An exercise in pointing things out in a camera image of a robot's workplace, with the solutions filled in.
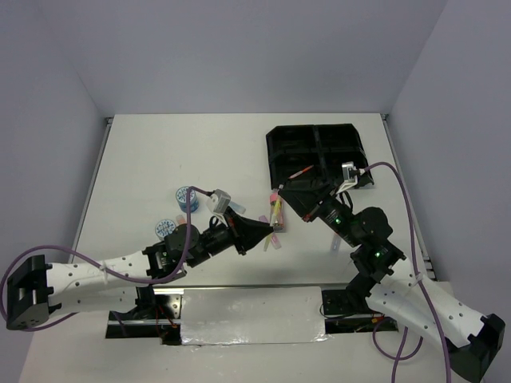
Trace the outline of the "orange slim highlighter pen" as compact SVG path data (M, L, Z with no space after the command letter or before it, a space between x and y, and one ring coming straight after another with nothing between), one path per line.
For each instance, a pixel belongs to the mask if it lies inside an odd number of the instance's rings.
M299 170L299 171L295 172L294 174L290 175L290 176L288 177L288 179L289 179L289 180L293 180L293 179L295 179L295 178L297 178L297 177L301 176L302 174L304 174L304 173L306 173L306 172L309 172L309 171L310 171L313 167L314 167L314 165L309 165L309 166L307 166L307 167L305 167L305 168L303 168L303 169L301 169L301 170Z

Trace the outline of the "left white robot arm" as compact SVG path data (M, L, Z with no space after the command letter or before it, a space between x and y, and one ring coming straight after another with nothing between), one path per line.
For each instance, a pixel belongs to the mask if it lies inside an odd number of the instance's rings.
M183 278L188 267L230 247L245 255L273 232L269 223L227 209L221 219L211 217L205 231L181 224L143 251L101 262L79 255L77 263L48 263L38 246L19 255L2 276L1 315L8 330L26 332L87 311L130 310L147 318L156 309L152 285Z

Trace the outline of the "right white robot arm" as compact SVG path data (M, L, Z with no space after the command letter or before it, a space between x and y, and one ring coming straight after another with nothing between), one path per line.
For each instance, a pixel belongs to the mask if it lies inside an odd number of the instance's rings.
M482 380L502 347L505 322L470 308L415 270L411 257L389 240L393 229L381 208L354 212L335 186L312 181L287 181L279 196L303 221L320 219L353 247L358 273L347 287L352 310L393 318L446 353L457 375Z

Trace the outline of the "yellow slim highlighter pen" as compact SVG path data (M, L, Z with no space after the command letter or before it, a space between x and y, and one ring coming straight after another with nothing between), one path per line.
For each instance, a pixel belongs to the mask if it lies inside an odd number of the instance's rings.
M273 202L271 202L271 214L270 214L269 224L270 224L271 228L273 229L273 232L270 235L272 235L273 233L276 233L281 228L281 225L279 223L280 208L281 208L281 203L277 199L275 199ZM270 235L268 235L267 238L265 239L264 245L268 244L267 240L269 239Z

